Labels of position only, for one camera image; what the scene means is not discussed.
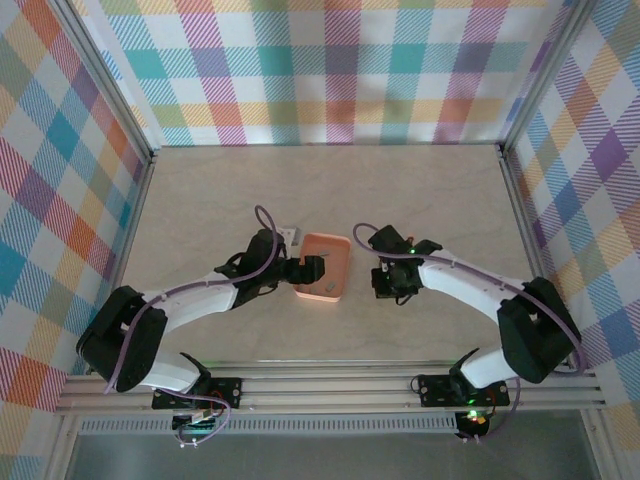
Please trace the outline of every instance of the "purple cable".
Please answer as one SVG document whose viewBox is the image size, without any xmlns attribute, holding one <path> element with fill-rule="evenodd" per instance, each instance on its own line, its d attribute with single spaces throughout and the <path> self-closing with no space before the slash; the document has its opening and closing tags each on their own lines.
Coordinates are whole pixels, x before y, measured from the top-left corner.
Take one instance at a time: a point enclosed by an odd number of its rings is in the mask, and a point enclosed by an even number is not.
<svg viewBox="0 0 640 480">
<path fill-rule="evenodd" d="M 200 440 L 194 440 L 193 442 L 185 442 L 184 438 L 182 437 L 182 430 L 181 429 L 178 430 L 178 435 L 176 438 L 180 441 L 181 446 L 182 445 L 196 446 L 206 442 L 207 440 L 210 440 L 211 438 L 215 437 L 218 433 L 220 433 L 224 429 L 224 427 L 226 427 L 229 424 L 229 420 L 231 420 L 231 405 L 229 405 L 229 403 L 226 400 L 223 400 L 221 398 L 216 398 L 216 397 L 207 397 L 203 395 L 190 395 L 188 393 L 175 392 L 173 390 L 168 390 L 166 388 L 158 388 L 158 390 L 160 390 L 161 392 L 167 393 L 169 395 L 174 395 L 179 398 L 186 398 L 187 400 L 203 400 L 205 402 L 217 403 L 218 405 L 222 405 L 227 412 L 222 423 L 218 425 L 218 427 L 215 430 L 206 434 Z"/>
<path fill-rule="evenodd" d="M 171 290 L 161 293 L 160 295 L 149 300 L 140 310 L 138 310 L 138 313 L 136 313 L 136 315 L 133 317 L 133 320 L 131 321 L 131 325 L 129 325 L 129 330 L 127 330 L 127 333 L 124 336 L 124 341 L 122 342 L 122 348 L 120 348 L 120 354 L 118 355 L 118 360 L 116 361 L 116 365 L 113 369 L 113 373 L 111 374 L 111 378 L 107 383 L 107 388 L 105 388 L 104 390 L 105 395 L 111 391 L 113 386 L 118 381 L 118 377 L 120 376 L 120 372 L 122 371 L 122 365 L 124 364 L 124 359 L 127 355 L 127 350 L 129 349 L 129 344 L 131 343 L 131 337 L 133 336 L 133 332 L 135 331 L 136 326 L 138 325 L 138 322 L 142 318 L 142 315 L 144 315 L 144 312 L 146 312 L 149 308 L 151 308 L 153 305 L 161 301 L 163 298 L 171 297 L 172 295 L 175 295 L 180 292 L 184 292 L 186 290 L 191 290 L 192 288 L 208 287 L 208 286 L 213 287 L 216 285 L 229 285 L 232 283 L 238 283 L 238 282 L 244 282 L 245 280 L 250 280 L 260 275 L 269 267 L 269 265 L 271 265 L 271 262 L 273 262 L 273 260 L 275 259 L 276 252 L 278 250 L 278 232 L 276 230 L 276 224 L 273 221 L 273 218 L 271 217 L 269 212 L 263 206 L 256 205 L 254 208 L 254 212 L 256 214 L 256 218 L 262 225 L 265 225 L 265 224 L 262 218 L 260 217 L 260 213 L 263 213 L 264 216 L 267 217 L 267 221 L 269 222 L 269 227 L 271 229 L 271 232 L 273 233 L 273 244 L 271 246 L 271 253 L 269 254 L 269 258 L 267 259 L 267 261 L 264 262 L 264 264 L 255 272 L 249 273 L 247 275 L 243 275 L 241 277 L 229 278 L 226 280 L 213 280 L 210 282 L 199 281 L 199 282 L 188 283 L 186 285 L 180 285 L 179 287 L 172 288 Z"/>
<path fill-rule="evenodd" d="M 491 275 L 488 275 L 484 272 L 481 272 L 480 270 L 477 270 L 475 268 L 473 268 L 470 265 L 465 265 L 464 263 L 460 263 L 457 261 L 452 261 L 449 260 L 448 258 L 442 258 L 442 257 L 436 257 L 436 256 L 431 256 L 431 255 L 418 255 L 418 254 L 410 254 L 410 253 L 406 253 L 406 254 L 396 254 L 396 253 L 383 253 L 383 252 L 378 252 L 377 250 L 374 250 L 373 248 L 369 247 L 368 245 L 366 245 L 362 240 L 360 240 L 358 238 L 358 229 L 360 227 L 367 227 L 370 229 L 373 229 L 375 231 L 378 231 L 378 229 L 376 227 L 374 227 L 373 225 L 369 224 L 369 223 L 358 223 L 353 227 L 353 238 L 356 241 L 356 243 L 364 248 L 365 250 L 367 250 L 368 252 L 374 253 L 379 257 L 383 257 L 383 258 L 395 258 L 398 260 L 402 260 L 402 259 L 411 259 L 411 258 L 422 258 L 424 260 L 430 261 L 430 262 L 434 262 L 434 263 L 441 263 L 444 265 L 448 265 L 451 268 L 458 268 L 464 272 L 470 273 L 471 275 L 481 278 L 487 282 L 493 283 L 494 285 L 500 286 L 502 288 L 504 288 L 505 290 L 509 290 L 510 292 L 516 294 L 516 295 L 520 295 L 521 297 L 525 298 L 526 300 L 528 300 L 529 302 L 531 302 L 533 305 L 535 305 L 536 307 L 538 307 L 545 315 L 547 315 L 549 318 L 551 318 L 551 320 L 553 320 L 562 330 L 562 332 L 569 338 L 569 340 L 571 341 L 571 343 L 573 344 L 573 347 L 575 348 L 576 352 L 578 353 L 578 367 L 576 371 L 573 372 L 554 372 L 556 375 L 565 375 L 565 376 L 575 376 L 575 375 L 582 375 L 585 371 L 585 369 L 587 368 L 587 358 L 586 358 L 586 354 L 584 353 L 584 349 L 582 348 L 582 345 L 580 345 L 580 340 L 578 340 L 578 337 L 576 337 L 574 335 L 574 333 L 571 331 L 571 329 L 567 326 L 566 323 L 564 323 L 562 321 L 562 319 L 560 317 L 558 317 L 558 315 L 556 315 L 556 313 L 551 310 L 549 307 L 547 307 L 544 303 L 542 303 L 540 300 L 538 300 L 537 298 L 533 297 L 532 295 L 529 295 L 527 292 L 525 292 L 524 290 L 515 287 L 513 285 L 510 285 L 508 283 L 503 282 L 502 280 L 500 280 L 499 278 L 493 277 Z"/>
</svg>

